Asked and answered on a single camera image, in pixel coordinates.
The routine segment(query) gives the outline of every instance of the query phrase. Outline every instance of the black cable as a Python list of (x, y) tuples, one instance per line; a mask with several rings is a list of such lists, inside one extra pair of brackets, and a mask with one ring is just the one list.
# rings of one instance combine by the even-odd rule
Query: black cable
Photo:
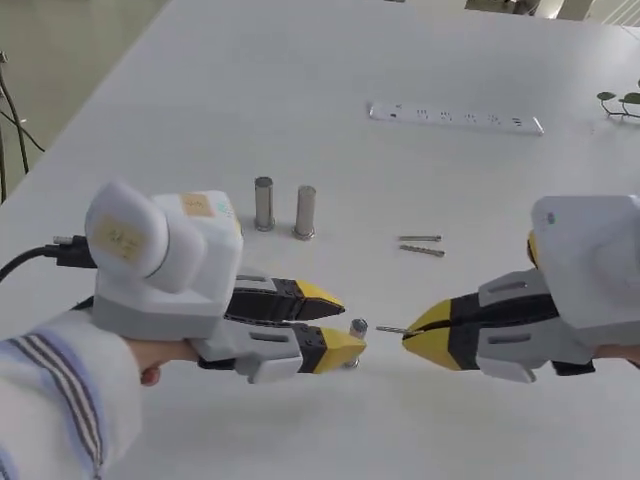
[(29, 140), (31, 140), (31, 143), (33, 143), (33, 146), (34, 146), (34, 147), (36, 147), (38, 150), (40, 150), (42, 153), (44, 153), (44, 148), (42, 148), (42, 147), (40, 146), (40, 144), (36, 141), (36, 139), (35, 139), (35, 138), (33, 138), (33, 135), (31, 135), (31, 134), (29, 133), (29, 131), (28, 131), (26, 128), (24, 128), (24, 127), (22, 126), (22, 124), (21, 124), (21, 123), (18, 123), (18, 124), (17, 124), (16, 122), (14, 122), (14, 121), (13, 121), (13, 118), (11, 118), (9, 115), (7, 115), (6, 113), (4, 113), (2, 110), (0, 110), (0, 115), (2, 115), (4, 118), (6, 118), (7, 120), (9, 120), (11, 123), (13, 123), (17, 128), (22, 129), (22, 132), (27, 136), (27, 138), (28, 138)]
[(7, 276), (18, 268), (23, 263), (38, 257), (55, 257), (57, 251), (55, 248), (46, 246), (32, 248), (24, 253), (21, 253), (16, 258), (7, 263), (4, 267), (0, 268), (0, 282), (2, 282)]
[(4, 165), (4, 141), (2, 140), (2, 128), (0, 128), (0, 204), (7, 199), (7, 171)]
[(56, 243), (56, 245), (32, 248), (18, 255), (4, 267), (0, 268), (0, 282), (7, 278), (7, 275), (24, 262), (38, 257), (55, 258), (56, 265), (59, 267), (97, 268), (91, 257), (91, 251), (89, 250), (86, 237), (74, 235), (69, 238), (59, 238), (59, 240), (56, 240)]
[[(2, 74), (2, 62), (0, 61), (0, 88), (4, 92), (4, 96), (7, 98), (7, 103), (9, 104), (9, 109), (11, 110), (11, 115), (13, 116), (13, 121), (17, 125), (20, 125), (20, 116), (16, 111), (16, 105), (13, 103), (13, 98), (9, 94), (9, 90), (7, 89), (7, 84), (4, 81), (4, 75)], [(24, 133), (21, 128), (18, 128), (18, 140), (20, 141), (20, 153), (22, 154), (22, 166), (24, 167), (24, 173), (29, 173), (29, 160), (27, 159), (27, 147), (24, 143)]]

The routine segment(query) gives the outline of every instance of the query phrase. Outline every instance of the sticker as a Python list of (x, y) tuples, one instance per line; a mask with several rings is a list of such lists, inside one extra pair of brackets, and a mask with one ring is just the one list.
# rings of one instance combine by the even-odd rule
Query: sticker
[(203, 193), (182, 193), (180, 201), (184, 213), (190, 217), (213, 217), (209, 199)]
[(93, 232), (92, 243), (112, 255), (134, 264), (147, 243), (146, 237), (135, 227), (105, 215)]
[(234, 218), (236, 216), (236, 214), (233, 213), (233, 208), (231, 208), (231, 205), (227, 202), (218, 202), (216, 208), (218, 209), (218, 212), (222, 213), (227, 218)]

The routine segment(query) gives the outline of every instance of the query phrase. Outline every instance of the white table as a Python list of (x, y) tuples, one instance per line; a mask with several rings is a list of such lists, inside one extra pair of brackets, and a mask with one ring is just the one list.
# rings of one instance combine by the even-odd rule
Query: white table
[[(0, 258), (82, 231), (121, 176), (147, 193), (218, 188), (245, 263), (341, 297), (347, 328), (405, 326), (443, 297), (528, 268), (529, 209), (553, 193), (633, 192), (640, 127), (595, 94), (640, 76), (629, 32), (378, 0), (175, 0), (0, 209)], [(536, 115), (524, 137), (376, 123), (370, 100)], [(275, 180), (278, 229), (251, 228), (253, 179)], [(317, 238), (290, 237), (296, 188), (318, 190)], [(443, 260), (398, 234), (445, 237)], [(91, 293), (91, 272), (32, 262), (0, 288), (17, 333)], [(369, 334), (353, 372), (254, 387), (172, 365), (146, 430), (110, 479), (601, 480), (640, 472), (640, 376), (622, 362), (533, 386), (454, 374)]]

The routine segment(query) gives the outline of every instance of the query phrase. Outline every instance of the sleeve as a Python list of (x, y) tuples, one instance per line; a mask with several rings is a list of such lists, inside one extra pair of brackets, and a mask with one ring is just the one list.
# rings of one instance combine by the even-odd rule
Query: sleeve
[(0, 480), (99, 479), (140, 431), (136, 360), (89, 319), (0, 342)]

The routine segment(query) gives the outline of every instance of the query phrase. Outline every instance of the plant leaf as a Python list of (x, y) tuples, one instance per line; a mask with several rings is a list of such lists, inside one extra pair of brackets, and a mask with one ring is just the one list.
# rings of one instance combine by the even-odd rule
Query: plant leaf
[(638, 92), (631, 92), (631, 93), (627, 93), (622, 101), (624, 103), (630, 103), (632, 105), (640, 105), (640, 93)]
[(612, 98), (616, 98), (616, 94), (615, 93), (611, 93), (611, 92), (600, 92), (597, 95), (599, 100), (602, 100), (603, 102), (606, 102), (607, 100), (611, 100)]

